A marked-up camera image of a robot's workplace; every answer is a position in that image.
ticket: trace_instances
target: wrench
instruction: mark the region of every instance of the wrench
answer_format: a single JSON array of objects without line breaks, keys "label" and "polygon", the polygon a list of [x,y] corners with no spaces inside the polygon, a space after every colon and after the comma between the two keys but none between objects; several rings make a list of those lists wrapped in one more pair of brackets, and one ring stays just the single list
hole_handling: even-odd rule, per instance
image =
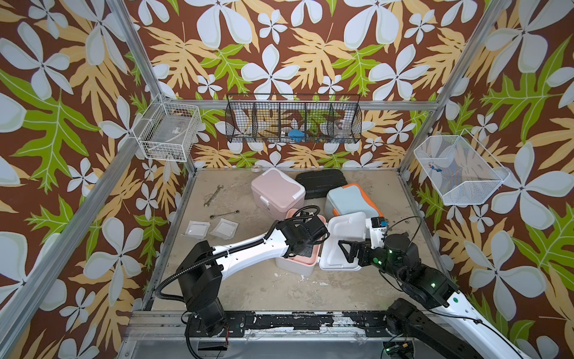
[{"label": "wrench", "polygon": [[230,215],[230,214],[237,214],[239,213],[239,211],[235,211],[235,212],[229,212],[229,213],[224,213],[224,214],[218,214],[218,215],[210,215],[210,219],[214,219],[214,218],[221,218],[221,217],[225,217],[226,215]]},{"label": "wrench", "polygon": [[222,188],[223,188],[222,185],[217,186],[217,190],[215,191],[215,193],[211,195],[211,198],[209,198],[209,199],[207,200],[207,202],[205,202],[205,203],[203,204],[203,206],[204,206],[204,207],[209,207],[211,201],[215,198],[215,196],[217,195],[217,193],[219,193],[219,191],[220,191]]}]

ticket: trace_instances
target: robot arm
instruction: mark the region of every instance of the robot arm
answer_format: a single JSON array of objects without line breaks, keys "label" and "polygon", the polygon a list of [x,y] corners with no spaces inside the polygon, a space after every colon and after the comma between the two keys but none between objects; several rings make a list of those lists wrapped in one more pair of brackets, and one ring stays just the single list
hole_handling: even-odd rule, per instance
[{"label": "robot arm", "polygon": [[[403,299],[398,299],[387,310],[387,329],[391,333],[419,338],[449,358],[530,359],[503,339],[449,278],[422,264],[417,246],[406,235],[387,235],[387,222],[383,217],[367,219],[366,229],[370,232],[370,241],[339,241],[347,261],[353,263],[358,258],[361,267],[374,265],[380,273],[397,279],[406,294],[429,311],[442,315],[468,343],[434,324]],[[328,235],[321,220],[308,215],[304,221],[275,222],[265,235],[231,245],[210,247],[207,241],[199,242],[177,273],[158,286],[156,294],[159,298],[167,297],[161,290],[178,279],[183,297],[175,300],[183,301],[188,311],[197,313],[206,332],[215,335],[226,322],[217,298],[222,280],[263,260],[299,254],[306,246],[319,244],[319,239]]]}]

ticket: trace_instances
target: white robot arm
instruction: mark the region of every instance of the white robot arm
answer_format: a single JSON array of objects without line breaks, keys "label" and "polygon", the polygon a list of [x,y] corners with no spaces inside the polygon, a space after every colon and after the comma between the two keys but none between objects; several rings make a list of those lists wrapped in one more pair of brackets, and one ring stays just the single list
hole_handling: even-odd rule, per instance
[{"label": "white robot arm", "polygon": [[[202,318],[215,318],[214,321],[217,323],[211,329],[212,332],[216,331],[224,320],[224,315],[217,315],[223,312],[216,298],[219,283],[243,268],[263,260],[295,255],[301,250],[301,246],[309,243],[317,244],[322,236],[328,237],[327,229],[322,222],[316,216],[309,217],[306,223],[297,223],[298,226],[295,222],[276,222],[268,233],[230,245],[212,248],[207,241],[200,242],[182,263],[178,273],[158,286],[157,296],[167,297],[161,290],[171,281],[178,279],[183,297],[170,296],[172,298],[166,299],[185,302],[188,311],[196,312]],[[401,234],[387,236],[387,222],[383,217],[367,219],[365,229],[370,233],[370,241],[351,244],[354,248],[345,253],[349,263],[358,257],[361,267],[374,265],[381,273],[396,278],[405,293],[430,312],[442,315],[482,358],[531,359],[504,339],[449,278],[438,270],[422,264],[418,258],[416,245],[407,236]],[[397,335],[408,333],[409,328],[417,327],[414,323],[409,324],[408,316],[401,316],[405,314],[405,306],[400,306],[399,303],[401,300],[387,310],[388,327],[395,327],[400,331],[396,333]],[[411,313],[416,311],[418,315],[422,315],[412,304],[410,307],[413,308]],[[456,337],[452,337],[451,340],[459,341]]]}]

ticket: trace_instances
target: black wire basket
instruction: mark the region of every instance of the black wire basket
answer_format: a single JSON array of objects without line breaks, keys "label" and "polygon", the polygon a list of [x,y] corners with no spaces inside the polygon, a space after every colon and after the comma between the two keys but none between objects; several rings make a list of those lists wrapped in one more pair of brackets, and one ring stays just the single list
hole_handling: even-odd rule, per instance
[{"label": "black wire basket", "polygon": [[[275,96],[281,94],[269,94],[269,98]],[[339,101],[332,95],[301,94],[297,97],[303,99],[262,101],[245,99],[245,94],[228,94],[227,141],[356,143],[363,117],[360,95],[338,96]]]}]

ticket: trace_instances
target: wire basket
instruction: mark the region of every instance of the wire basket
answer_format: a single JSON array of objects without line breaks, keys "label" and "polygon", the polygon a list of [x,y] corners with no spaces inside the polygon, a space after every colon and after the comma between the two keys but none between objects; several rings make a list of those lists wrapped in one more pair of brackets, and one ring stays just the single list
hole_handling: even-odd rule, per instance
[{"label": "wire basket", "polygon": [[[472,142],[463,137],[465,132]],[[483,204],[510,175],[480,141],[465,132],[429,136],[414,150],[446,206]]]},{"label": "wire basket", "polygon": [[229,142],[329,142],[360,140],[362,112],[356,101],[332,101],[317,95],[310,101],[258,101],[228,96],[226,137]]},{"label": "wire basket", "polygon": [[148,159],[186,162],[201,123],[199,108],[176,102],[150,106],[142,117],[148,121],[137,137]]}]

